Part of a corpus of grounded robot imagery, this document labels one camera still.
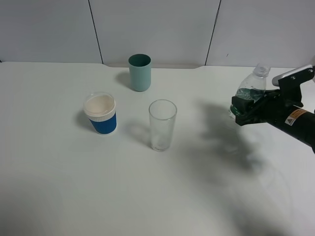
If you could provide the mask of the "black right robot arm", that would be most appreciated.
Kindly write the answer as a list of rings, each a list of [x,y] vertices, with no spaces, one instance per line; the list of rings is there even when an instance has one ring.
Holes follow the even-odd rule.
[[[268,90],[256,102],[232,97],[240,125],[268,123],[293,138],[315,148],[315,114],[303,109],[300,99],[286,99],[279,89]]]

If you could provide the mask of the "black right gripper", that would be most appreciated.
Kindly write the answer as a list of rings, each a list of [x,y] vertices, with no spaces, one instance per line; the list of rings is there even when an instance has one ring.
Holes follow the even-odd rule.
[[[294,105],[286,106],[279,90],[268,90],[260,99],[257,114],[248,113],[254,105],[254,100],[247,100],[237,96],[232,97],[231,112],[243,114],[235,116],[239,126],[257,123],[268,123],[276,128],[292,127],[303,115],[303,109]]]

